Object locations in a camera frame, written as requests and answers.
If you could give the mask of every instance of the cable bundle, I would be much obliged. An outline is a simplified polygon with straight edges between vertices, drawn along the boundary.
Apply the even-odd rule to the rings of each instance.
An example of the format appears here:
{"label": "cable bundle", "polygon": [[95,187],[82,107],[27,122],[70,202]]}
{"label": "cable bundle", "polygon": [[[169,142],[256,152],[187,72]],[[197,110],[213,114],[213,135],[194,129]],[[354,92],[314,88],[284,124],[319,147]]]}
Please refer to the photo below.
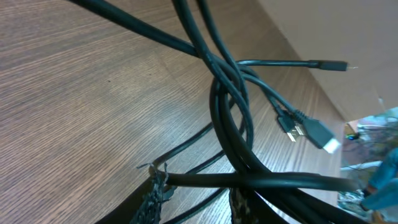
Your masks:
{"label": "cable bundle", "polygon": [[[210,114],[212,123],[169,152],[157,158],[150,167],[152,178],[161,178],[167,184],[164,189],[170,198],[177,186],[220,188],[206,200],[167,223],[181,223],[209,205],[225,189],[239,189],[257,207],[257,221],[286,223],[262,199],[282,210],[301,223],[365,223],[344,211],[316,199],[297,188],[350,191],[357,189],[347,179],[324,177],[317,174],[271,172],[252,152],[254,129],[249,110],[248,91],[245,82],[252,82],[262,89],[277,113],[277,122],[282,130],[293,136],[293,132],[305,134],[318,148],[333,152],[338,143],[321,122],[308,118],[263,82],[248,66],[301,66],[324,70],[344,71],[346,62],[336,61],[280,61],[243,60],[235,62],[216,30],[205,0],[197,0],[200,12],[223,59],[213,55],[207,47],[188,8],[186,0],[173,0],[174,8],[192,44],[167,34],[130,14],[101,0],[71,0],[77,5],[94,12],[126,29],[136,32],[173,49],[203,60],[214,75],[210,91]],[[238,128],[230,109],[236,105],[243,118]],[[191,146],[212,128],[215,129],[222,151],[186,174],[171,174],[158,170],[158,166]],[[197,174],[226,155],[236,172],[231,174]],[[99,223],[129,223],[143,202],[143,195],[153,190],[152,178],[147,179],[136,191]]]}

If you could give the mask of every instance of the white wall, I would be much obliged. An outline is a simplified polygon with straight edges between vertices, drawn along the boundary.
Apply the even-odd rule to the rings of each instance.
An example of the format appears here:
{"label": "white wall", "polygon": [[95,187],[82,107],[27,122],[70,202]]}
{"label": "white wall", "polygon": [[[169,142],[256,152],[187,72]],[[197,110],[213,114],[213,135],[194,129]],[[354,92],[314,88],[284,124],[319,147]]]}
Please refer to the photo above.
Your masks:
{"label": "white wall", "polygon": [[312,70],[345,120],[398,106],[398,1],[259,2],[302,59],[345,60],[358,67]]}

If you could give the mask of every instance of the black wire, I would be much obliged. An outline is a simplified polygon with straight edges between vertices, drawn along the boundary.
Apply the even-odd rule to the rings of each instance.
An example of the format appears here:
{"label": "black wire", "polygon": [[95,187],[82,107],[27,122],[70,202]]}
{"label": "black wire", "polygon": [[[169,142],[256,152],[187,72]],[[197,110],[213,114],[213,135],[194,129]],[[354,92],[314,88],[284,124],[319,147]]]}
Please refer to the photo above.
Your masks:
{"label": "black wire", "polygon": [[226,189],[217,189],[214,193],[212,193],[209,197],[204,199],[202,202],[197,204],[196,206],[188,209],[186,212],[174,217],[173,219],[165,222],[164,224],[178,224],[187,221],[189,218],[193,217],[197,213],[201,212],[207,206],[211,205],[214,201],[216,201],[222,194],[226,191]]}
{"label": "black wire", "polygon": [[308,67],[317,68],[319,63],[316,60],[240,60],[240,65],[246,66],[289,66],[289,67]]}
{"label": "black wire", "polygon": [[[260,86],[267,98],[274,107],[279,106],[278,102],[284,105],[291,113],[295,108],[290,105],[282,96],[273,90],[266,83],[258,79],[257,75],[244,65],[278,65],[278,66],[314,66],[314,61],[275,61],[275,60],[252,60],[240,61],[237,65],[231,54],[228,52],[224,43],[221,41],[220,35],[215,29],[214,22],[210,16],[210,11],[205,1],[198,0],[198,4],[205,20],[205,24],[209,30],[212,39],[215,41],[218,50],[227,62],[213,55],[206,46],[200,32],[188,10],[186,1],[174,0],[173,4],[177,11],[178,17],[183,24],[192,44],[167,34],[145,22],[136,19],[128,13],[114,7],[106,1],[100,0],[71,0],[72,2],[98,14],[110,21],[113,21],[133,32],[148,37],[156,42],[185,52],[189,55],[200,57],[212,74],[215,76],[210,91],[210,114],[213,124],[208,124],[198,134],[183,142],[175,149],[162,155],[154,161],[155,167],[167,159],[182,152],[188,146],[200,139],[204,134],[214,126],[217,137],[223,148],[223,152],[217,153],[203,164],[188,171],[190,174],[167,174],[168,184],[172,185],[189,185],[193,187],[244,187],[250,189],[251,194],[258,192],[262,197],[276,205],[292,218],[305,223],[326,223],[326,219],[320,216],[316,208],[312,204],[308,204],[308,195],[297,190],[296,187],[308,187],[314,189],[326,190],[352,190],[354,185],[351,181],[345,179],[336,179],[332,177],[322,177],[320,175],[301,174],[301,173],[271,173],[258,158],[252,153],[252,145],[254,140],[253,124],[250,115],[247,88],[243,78]],[[228,103],[228,95],[231,95],[231,102]],[[238,130],[231,116],[231,104],[236,103],[243,116],[241,128]],[[246,140],[241,136],[246,130]],[[235,174],[194,174],[204,168],[210,166],[215,161],[226,154],[230,163],[234,166],[237,173]],[[299,200],[299,197],[305,198],[307,201]],[[200,205],[208,205],[214,197],[210,197],[193,207],[186,216],[197,212],[203,208]],[[124,212],[116,212],[115,214],[124,215]]]}

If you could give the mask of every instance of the wooden table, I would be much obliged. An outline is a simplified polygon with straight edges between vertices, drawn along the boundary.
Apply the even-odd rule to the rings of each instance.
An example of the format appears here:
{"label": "wooden table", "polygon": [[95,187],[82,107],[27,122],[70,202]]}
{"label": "wooden table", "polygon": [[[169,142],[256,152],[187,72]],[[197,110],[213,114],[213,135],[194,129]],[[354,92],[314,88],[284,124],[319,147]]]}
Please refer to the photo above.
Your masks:
{"label": "wooden table", "polygon": [[[169,1],[111,2],[188,40]],[[190,3],[215,50],[196,4]],[[201,60],[68,1],[0,4],[0,223],[93,223],[148,176],[138,165],[151,162],[210,121],[212,75]],[[255,0],[219,0],[210,6],[235,59],[298,59]],[[255,70],[293,105],[342,137],[342,118],[307,69]],[[331,156],[304,138],[290,142],[259,89],[249,84],[249,95],[254,151],[270,169],[338,175],[340,152]],[[169,171],[188,170],[219,150],[212,131],[172,159]],[[205,172],[231,171],[224,157]],[[212,191],[178,189],[164,206],[163,220]],[[335,203],[335,193],[313,193]],[[189,223],[229,221],[224,195]]]}

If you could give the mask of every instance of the usb connector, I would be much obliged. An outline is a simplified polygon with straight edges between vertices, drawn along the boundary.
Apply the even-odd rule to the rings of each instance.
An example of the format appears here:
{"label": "usb connector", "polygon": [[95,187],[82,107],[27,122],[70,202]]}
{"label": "usb connector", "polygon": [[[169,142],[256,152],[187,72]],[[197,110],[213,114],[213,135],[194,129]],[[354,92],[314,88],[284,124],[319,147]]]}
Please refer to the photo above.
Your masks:
{"label": "usb connector", "polygon": [[286,110],[283,110],[282,115],[278,115],[276,120],[280,128],[287,134],[291,141],[295,142],[299,136],[303,135],[301,128]]}

